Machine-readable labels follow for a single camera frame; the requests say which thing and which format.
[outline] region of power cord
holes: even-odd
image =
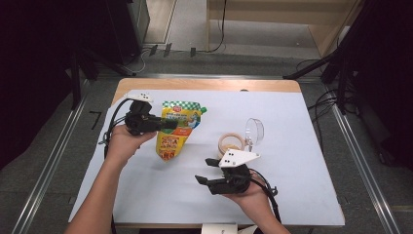
[[[115,121],[116,115],[118,114],[121,107],[128,100],[130,100],[130,99],[126,98],[126,99],[122,100],[122,102],[119,103],[118,107],[116,107],[115,111],[113,112],[112,118],[110,120],[107,132],[103,134],[103,141],[99,143],[99,144],[103,144],[103,143],[106,144],[105,147],[104,147],[104,153],[103,153],[103,158],[104,159],[106,159],[106,155],[107,155],[107,151],[108,151],[108,148],[109,148],[109,142],[110,142],[110,138],[112,136],[113,128],[115,128],[116,125],[118,125],[119,123],[121,123],[122,121],[125,120],[125,117],[122,117],[122,118]],[[116,225],[115,225],[115,218],[113,217],[113,215],[112,215],[112,220],[111,220],[111,223],[110,223],[110,228],[111,228],[112,234],[117,234]]]
[[[282,219],[280,217],[280,211],[279,211],[279,205],[276,202],[276,199],[274,198],[274,196],[276,196],[278,194],[277,191],[277,187],[272,188],[270,183],[268,182],[268,180],[261,175],[260,173],[258,173],[256,170],[254,169],[250,169],[253,172],[255,172],[262,180],[264,180],[265,186],[262,185],[258,180],[252,178],[251,176],[245,176],[245,175],[231,175],[232,177],[237,177],[237,178],[242,178],[242,179],[247,179],[250,182],[253,182],[255,184],[257,184],[263,191],[264,193],[267,195],[267,197],[270,199],[272,208],[273,208],[273,212],[274,212],[274,216],[276,217],[276,219],[282,223]]]

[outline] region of wooden table edge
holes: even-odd
[[[293,80],[124,78],[116,89],[112,105],[130,90],[211,90],[301,93]]]

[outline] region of tape roll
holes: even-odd
[[[224,157],[225,152],[229,149],[244,150],[245,139],[235,133],[229,133],[221,136],[218,140],[218,158]]]

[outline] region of black stand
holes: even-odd
[[[322,83],[330,84],[335,77],[339,74],[339,84],[338,84],[338,94],[337,94],[337,104],[339,109],[343,114],[345,111],[345,92],[347,78],[352,71],[350,61],[352,58],[356,57],[357,54],[357,35],[362,33],[363,27],[368,27],[367,20],[372,16],[372,9],[375,8],[375,1],[366,0],[364,6],[358,14],[355,22],[349,29],[346,36],[343,38],[341,44],[337,49],[325,58],[322,58],[313,64],[310,64],[303,69],[291,74],[283,76],[286,80],[296,80],[303,75],[309,73],[310,71],[321,67],[328,63],[328,66],[323,71],[320,76]]]
[[[107,60],[96,54],[91,50],[72,50],[72,55],[70,57],[70,70],[72,78],[72,94],[73,94],[73,103],[72,109],[75,109],[79,104],[79,101],[82,98],[81,88],[80,88],[80,76],[79,68],[85,73],[85,76],[88,80],[96,80],[98,75],[98,70],[94,66],[93,60],[101,62],[106,67],[114,70],[122,76],[130,76],[127,71],[123,70],[121,67],[115,63]]]
[[[303,69],[287,76],[283,76],[283,79],[286,80],[296,80],[303,75],[325,65],[329,62],[326,69],[320,76],[322,83],[330,84],[334,78],[339,75],[339,84],[338,84],[338,94],[337,94],[337,105],[342,114],[346,114],[344,104],[345,104],[345,92],[346,92],[346,83],[347,83],[347,75],[348,75],[348,65],[346,64],[343,50],[339,47],[333,53],[328,55],[325,58],[322,58],[313,64],[310,64]]]

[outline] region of metal frame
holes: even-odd
[[[337,119],[337,123],[343,132],[343,136],[349,145],[361,179],[364,182],[373,206],[376,209],[377,215],[380,218],[386,233],[401,233],[386,197],[384,196],[379,184],[376,181],[376,178],[368,166],[347,116],[341,113],[337,105],[333,106],[333,111]]]
[[[77,105],[76,109],[70,112],[63,130],[61,131],[52,150],[52,153],[50,154],[42,173],[37,179],[36,185],[27,198],[24,208],[20,214],[19,220],[16,223],[12,233],[26,233],[34,216],[37,213],[37,210],[40,207],[40,204],[56,171],[61,155],[64,152],[66,144],[69,141],[76,123],[78,122],[79,117],[82,113],[83,107],[85,106],[85,101],[90,90],[90,81],[85,80],[82,90],[84,91],[83,97]]]
[[[245,80],[278,80],[282,79],[278,76],[242,76],[242,75],[188,75],[188,74],[145,74],[141,77],[136,78],[188,78],[188,79],[245,79]],[[306,77],[300,79],[299,83],[315,83],[319,82],[319,77]],[[85,102],[88,96],[88,92],[91,88],[90,81],[85,80],[83,84],[83,97],[75,110],[70,113],[70,116],[57,139],[55,147],[49,156],[49,159],[43,169],[43,172],[39,176],[36,185],[34,186],[32,192],[30,193],[23,211],[19,217],[18,222],[12,233],[26,233],[28,228],[35,216],[40,204],[46,194],[47,188],[52,180],[52,177],[56,171],[56,167],[60,161],[61,155],[65,149],[67,142],[69,141],[71,134],[79,120],[82,110],[85,106]],[[343,132],[343,136],[349,145],[350,151],[354,157],[355,163],[357,165],[360,176],[366,186],[367,192],[372,200],[373,206],[385,228],[386,233],[400,233],[392,210],[387,203],[387,200],[380,189],[374,175],[372,174],[367,161],[362,153],[361,148],[358,145],[357,139],[352,131],[350,123],[345,115],[342,115],[338,107],[335,105],[333,107],[334,115],[336,117],[337,123]]]

